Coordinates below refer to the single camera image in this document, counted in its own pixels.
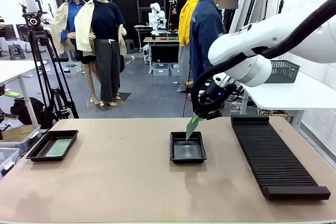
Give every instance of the black tray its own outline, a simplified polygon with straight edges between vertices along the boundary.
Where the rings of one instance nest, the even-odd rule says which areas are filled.
[[[35,147],[29,152],[26,158],[34,162],[63,160],[76,140],[77,134],[78,131],[48,131],[47,134],[45,134],[37,145],[35,145]],[[50,156],[47,156],[50,151],[53,151],[51,149],[58,140],[68,140],[69,142],[63,143],[63,146],[59,147],[59,151],[62,152],[60,155],[50,154]]]
[[[231,123],[262,194],[269,200],[327,200],[319,186],[269,123],[266,115],[232,115]]]
[[[170,160],[174,164],[199,164],[206,160],[200,132],[194,132],[188,141],[186,132],[170,133]]]

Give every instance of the tripod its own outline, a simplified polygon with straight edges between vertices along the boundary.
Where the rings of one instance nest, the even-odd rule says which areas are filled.
[[[72,112],[74,118],[79,118],[75,103],[72,99],[71,92],[62,69],[60,60],[58,58],[57,50],[55,48],[53,38],[48,30],[44,30],[43,26],[41,25],[41,17],[45,12],[42,12],[42,7],[40,5],[39,0],[36,0],[39,5],[40,11],[37,13],[27,13],[26,7],[22,6],[23,8],[23,17],[26,19],[27,27],[28,27],[28,35],[27,41],[30,43],[30,47],[32,49],[33,59],[35,62],[35,68],[37,72],[37,77],[39,81],[39,86],[42,93],[43,103],[44,103],[44,110],[41,113],[44,115],[44,120],[48,122],[48,127],[51,128],[53,126],[53,121],[59,121],[61,119],[69,118],[70,111]],[[38,42],[41,46],[46,46],[47,51],[49,53],[51,63],[55,68],[56,79],[58,82],[57,88],[52,88],[49,82],[48,74],[46,68],[43,64],[43,59],[38,47]],[[38,63],[40,62],[40,68],[42,71],[42,77],[39,74],[39,66]],[[66,86],[66,90],[69,94],[69,99],[67,99],[67,95],[65,93],[65,89],[63,87],[63,83],[61,81],[61,77],[57,71],[57,67],[59,67],[61,76],[63,78],[63,82]]]

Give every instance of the black slotted rack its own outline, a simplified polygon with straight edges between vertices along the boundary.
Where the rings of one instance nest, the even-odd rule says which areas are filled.
[[[232,127],[247,162],[269,200],[327,200],[319,186],[269,123],[268,116],[233,115]]]

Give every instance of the yellow scarf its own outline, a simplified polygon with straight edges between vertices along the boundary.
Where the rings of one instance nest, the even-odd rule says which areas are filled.
[[[199,0],[188,0],[183,6],[180,14],[180,24],[178,31],[178,39],[180,46],[183,47],[189,43],[190,39],[190,22],[194,9]]]

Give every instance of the desk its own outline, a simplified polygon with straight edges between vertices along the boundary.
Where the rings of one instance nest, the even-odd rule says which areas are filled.
[[[0,85],[7,84],[16,79],[19,80],[22,94],[25,98],[27,105],[28,113],[30,115],[31,122],[33,124],[38,124],[37,119],[33,110],[32,103],[29,99],[27,89],[23,78],[29,78],[29,76],[24,75],[23,73],[35,69],[35,63],[33,60],[1,60],[0,61]]]
[[[141,30],[153,30],[152,27],[150,26],[144,26],[144,25],[136,25],[134,26],[134,28],[137,30],[138,32],[138,38],[139,38],[139,51],[141,52],[142,47],[141,47],[141,37],[140,37],[140,31]]]
[[[293,127],[300,128],[306,109],[335,109],[336,90],[299,72],[295,83],[266,83],[257,87],[243,85],[245,93],[241,114],[246,113],[248,97],[265,110],[294,111]]]
[[[152,73],[153,66],[152,66],[152,55],[151,55],[151,44],[155,45],[156,43],[165,43],[167,45],[170,44],[179,44],[179,38],[178,37],[156,37],[156,39],[153,39],[152,37],[146,37],[143,40],[144,43],[148,43],[149,46],[149,71],[148,73]]]
[[[336,172],[284,119],[270,119],[319,185],[322,202],[269,202],[246,162],[230,118],[204,121],[208,159],[170,161],[170,132],[190,119],[68,119],[79,130],[62,162],[23,158],[0,182],[0,220],[34,223],[336,221]]]

